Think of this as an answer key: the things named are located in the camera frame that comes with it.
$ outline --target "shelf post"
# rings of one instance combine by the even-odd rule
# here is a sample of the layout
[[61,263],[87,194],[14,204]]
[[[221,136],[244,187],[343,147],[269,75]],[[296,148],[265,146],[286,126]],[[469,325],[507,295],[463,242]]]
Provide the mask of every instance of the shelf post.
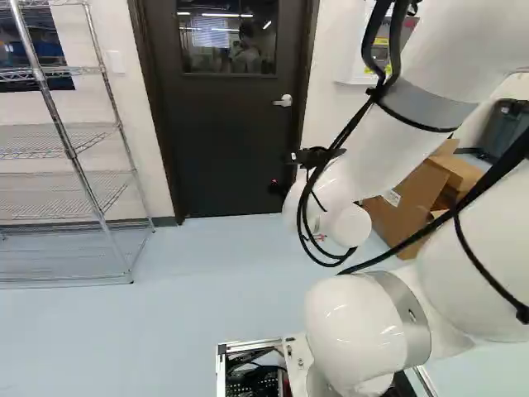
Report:
[[129,146],[128,140],[126,139],[125,130],[123,128],[122,117],[120,116],[119,111],[117,109],[116,98],[114,97],[114,92],[112,91],[112,86],[110,85],[110,80],[108,78],[107,67],[102,57],[101,46],[99,45],[99,40],[98,40],[98,34],[96,33],[96,30],[93,25],[92,12],[90,11],[90,5],[87,2],[85,2],[83,4],[83,7],[84,7],[84,15],[86,16],[86,20],[88,23],[88,29],[90,30],[90,36],[92,38],[93,49],[95,51],[96,57],[98,58],[99,69],[101,70],[102,80],[105,84],[105,89],[107,90],[108,98],[110,99],[110,103],[112,105],[112,111],[114,112],[114,117],[116,118],[117,128],[119,129],[119,133],[122,136],[122,141],[125,147],[126,157],[129,160],[131,172],[136,182],[138,193],[140,194],[141,203],[143,204],[143,208],[146,211],[150,229],[152,230],[152,232],[154,232],[155,225],[152,222],[152,218],[150,216],[150,210],[149,210],[149,205],[147,203],[147,197],[145,196],[145,190],[143,189],[143,184],[141,183],[140,175],[138,174],[138,169],[136,168],[136,163],[134,161],[134,158],[132,157],[131,147]]
[[99,224],[101,225],[101,228],[105,232],[105,235],[107,236],[112,250],[114,251],[114,255],[116,255],[116,258],[125,266],[125,269],[131,269],[131,265],[128,263],[122,251],[119,249],[116,240],[114,239],[114,236],[112,235],[112,232],[110,231],[110,228],[107,225],[107,221],[105,220],[105,214],[99,206],[98,199],[95,193],[92,191],[86,174],[83,171],[83,167],[81,166],[81,163],[79,162],[79,159],[77,157],[77,153],[75,152],[72,142],[69,139],[68,132],[66,131],[66,128],[64,127],[64,124],[60,118],[59,111],[55,106],[55,101],[51,96],[51,91],[48,87],[44,71],[42,70],[41,63],[39,62],[39,58],[35,52],[35,47],[33,46],[33,42],[31,41],[30,33],[27,29],[26,22],[24,21],[24,16],[22,15],[19,0],[9,0],[9,4],[11,6],[11,14],[15,21],[15,25],[17,26],[18,34],[20,35],[22,45],[24,46],[24,51],[26,52],[27,59],[30,62],[31,71],[33,72],[37,84],[39,85],[42,98],[44,99],[44,102],[48,108],[48,112],[50,112],[50,116],[55,125],[55,129],[57,130],[60,140],[64,145],[64,151],[67,157],[72,162],[75,174],[78,176],[79,181],[83,186],[88,201],[92,206],[93,213],[97,218]]

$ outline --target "robotic arm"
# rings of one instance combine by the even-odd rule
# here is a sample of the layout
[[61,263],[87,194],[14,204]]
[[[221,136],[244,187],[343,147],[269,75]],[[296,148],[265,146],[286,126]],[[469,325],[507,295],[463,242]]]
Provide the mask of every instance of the robotic arm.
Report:
[[[402,24],[409,1],[394,3],[392,30]],[[369,24],[389,4],[378,0]],[[364,44],[372,43],[374,27],[368,25]],[[347,259],[371,228],[369,214],[356,203],[396,186],[506,74],[529,65],[528,29],[526,0],[430,1],[422,4],[403,51],[402,73],[397,31],[390,34],[396,72],[387,80],[369,63],[364,46],[363,58],[381,78],[379,85],[325,164],[312,169],[308,182],[297,181],[284,203],[285,219],[300,236],[303,227],[308,237],[322,231],[348,250],[329,254],[332,263],[309,251],[315,261],[334,266]],[[351,132],[347,152],[332,158]],[[454,356],[478,341],[529,340],[525,191],[529,162],[523,160],[453,212],[413,264],[339,275],[313,287],[306,298],[307,341],[317,372],[335,391],[344,397],[380,395],[404,368]]]

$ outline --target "door lever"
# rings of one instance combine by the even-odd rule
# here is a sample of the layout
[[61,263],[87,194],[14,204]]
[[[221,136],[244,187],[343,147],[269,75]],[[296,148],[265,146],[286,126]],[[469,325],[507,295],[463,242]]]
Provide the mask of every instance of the door lever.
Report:
[[283,108],[290,108],[292,106],[292,95],[284,94],[279,101],[273,101],[274,106],[282,106]]

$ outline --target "cardboard box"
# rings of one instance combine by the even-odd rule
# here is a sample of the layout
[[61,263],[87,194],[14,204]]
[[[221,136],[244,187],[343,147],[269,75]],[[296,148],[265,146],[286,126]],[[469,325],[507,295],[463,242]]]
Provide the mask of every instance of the cardboard box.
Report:
[[[448,140],[397,187],[363,201],[373,229],[389,246],[396,246],[453,207],[483,175],[482,170],[452,154],[456,147]],[[428,238],[402,250],[398,257],[415,258]]]
[[468,192],[483,176],[483,171],[455,155],[433,155],[427,162],[450,174],[447,184],[458,192]]
[[[389,245],[396,246],[423,228],[431,219],[433,204],[448,181],[449,174],[422,163],[389,194],[368,198],[363,207],[371,216],[373,229]],[[401,259],[417,256],[424,237],[398,253]]]

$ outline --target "dark brown door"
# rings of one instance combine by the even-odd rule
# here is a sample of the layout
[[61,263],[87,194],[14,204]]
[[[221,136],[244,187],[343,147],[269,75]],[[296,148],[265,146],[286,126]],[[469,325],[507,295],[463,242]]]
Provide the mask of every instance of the dark brown door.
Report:
[[[192,217],[273,213],[297,142],[305,0],[147,0],[167,139]],[[292,97],[289,106],[288,96]]]

